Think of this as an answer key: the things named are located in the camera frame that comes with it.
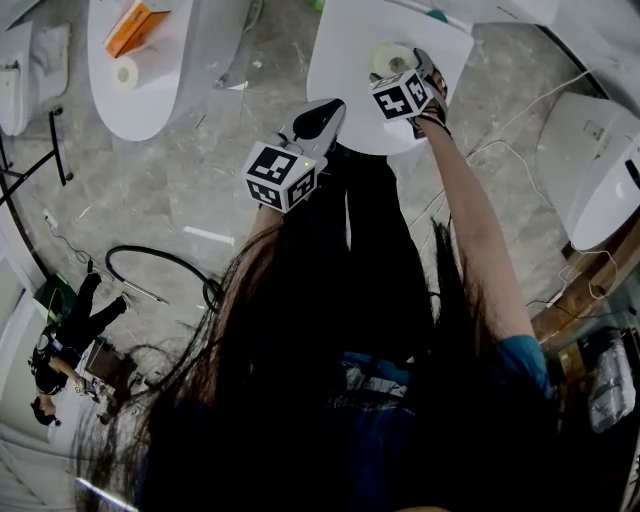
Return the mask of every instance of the blue shirt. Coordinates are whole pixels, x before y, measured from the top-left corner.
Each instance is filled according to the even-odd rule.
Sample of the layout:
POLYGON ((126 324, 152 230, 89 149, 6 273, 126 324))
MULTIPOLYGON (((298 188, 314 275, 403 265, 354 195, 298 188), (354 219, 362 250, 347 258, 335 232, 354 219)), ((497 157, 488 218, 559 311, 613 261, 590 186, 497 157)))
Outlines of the blue shirt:
MULTIPOLYGON (((495 383, 533 383, 541 395, 553 399, 553 388, 544 355, 538 341, 530 336, 514 336, 496 345, 500 370, 495 383)), ((372 398, 364 403, 338 398, 330 404, 328 428, 348 447, 347 475, 352 483, 348 510, 372 512, 391 510, 387 476, 402 464, 414 412, 402 399, 408 389, 411 372, 389 361, 375 362, 371 356, 346 353, 342 362, 349 391, 370 390, 372 398)))

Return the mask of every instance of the black and white cube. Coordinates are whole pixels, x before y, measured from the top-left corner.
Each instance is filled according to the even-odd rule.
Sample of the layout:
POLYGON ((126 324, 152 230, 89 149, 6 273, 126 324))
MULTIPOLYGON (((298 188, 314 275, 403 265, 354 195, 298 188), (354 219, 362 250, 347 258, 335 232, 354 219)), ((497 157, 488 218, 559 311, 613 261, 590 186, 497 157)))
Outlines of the black and white cube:
POLYGON ((318 186, 316 164, 303 155, 256 142, 242 178, 253 199, 287 213, 318 186))
POLYGON ((433 99, 415 69, 378 80, 371 84, 371 93, 387 122, 416 117, 433 99))

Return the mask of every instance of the gray stone floor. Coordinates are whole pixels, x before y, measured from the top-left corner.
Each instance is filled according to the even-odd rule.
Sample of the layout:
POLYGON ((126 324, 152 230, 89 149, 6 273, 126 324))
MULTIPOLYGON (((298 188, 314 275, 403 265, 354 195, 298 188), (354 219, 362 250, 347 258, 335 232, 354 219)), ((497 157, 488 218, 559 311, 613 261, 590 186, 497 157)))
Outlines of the gray stone floor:
MULTIPOLYGON (((266 0, 263 17, 245 35, 226 84, 248 81, 246 90, 212 90, 205 103, 144 143, 112 135, 93 105, 85 48, 88 2, 47 0, 31 15, 51 25, 70 21, 73 27, 69 88, 54 103, 65 109, 59 121, 64 162, 75 179, 62 189, 55 166, 48 165, 16 196, 36 249, 51 270, 60 271, 77 287, 85 266, 51 235, 44 208, 58 221, 59 234, 101 265, 111 247, 132 243, 175 253, 210 274, 224 271, 246 240, 256 211, 240 187, 237 171, 253 143, 278 127, 288 107, 306 99, 306 75, 320 21, 312 4, 266 0), (185 226, 234 237, 236 246, 187 234, 185 226)), ((577 74, 571 61, 535 27, 485 25, 476 27, 473 35, 477 44, 450 110, 451 130, 465 154, 491 140, 493 132, 532 100, 577 74)), ((592 93, 584 80, 571 90, 592 93)), ((536 144, 556 99, 554 95, 539 102, 501 136, 527 160, 534 180, 536 144)), ((36 115, 25 134, 9 141, 16 169, 27 169, 48 151, 46 126, 46 117, 36 115)), ((412 222, 441 190, 433 157, 426 150, 393 159, 392 166, 403 213, 412 222)), ((552 296, 561 285, 557 273, 565 263, 559 250, 566 243, 555 212, 536 195, 522 163, 503 147, 477 155, 472 167, 502 223, 525 298, 552 296)), ((438 219, 447 218, 445 207, 438 219)), ((418 247, 429 232, 425 216, 412 228, 418 247)), ((432 244, 425 247, 424 263, 431 275, 432 244)), ((186 326, 196 325, 202 314, 199 282, 172 264, 148 257, 118 256, 116 266, 132 281, 167 298, 171 306, 140 297, 138 314, 129 312, 109 327, 111 341, 122 350, 146 343, 180 346, 180 340, 189 337, 186 326)), ((96 308, 120 289, 106 282, 96 308)))

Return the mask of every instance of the toilet paper roll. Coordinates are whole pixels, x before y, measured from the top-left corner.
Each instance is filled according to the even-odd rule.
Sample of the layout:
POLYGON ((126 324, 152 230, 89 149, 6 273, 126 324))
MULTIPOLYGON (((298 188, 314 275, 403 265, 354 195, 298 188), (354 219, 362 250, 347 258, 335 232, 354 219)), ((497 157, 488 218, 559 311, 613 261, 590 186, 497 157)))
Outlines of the toilet paper roll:
POLYGON ((388 78, 398 73, 415 69, 418 64, 413 48, 407 45, 398 43, 381 44, 373 50, 372 71, 382 78, 388 78))
POLYGON ((147 48, 118 57, 113 65, 115 87, 131 92, 165 76, 170 71, 168 56, 155 48, 147 48))

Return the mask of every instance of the orange package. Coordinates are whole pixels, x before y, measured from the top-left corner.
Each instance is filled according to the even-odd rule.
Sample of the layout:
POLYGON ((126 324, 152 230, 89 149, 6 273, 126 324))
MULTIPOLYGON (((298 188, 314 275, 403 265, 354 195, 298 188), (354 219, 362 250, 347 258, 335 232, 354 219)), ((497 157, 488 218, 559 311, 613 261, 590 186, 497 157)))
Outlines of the orange package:
POLYGON ((144 44, 170 12, 162 1, 136 0, 107 37, 109 55, 120 57, 144 44))

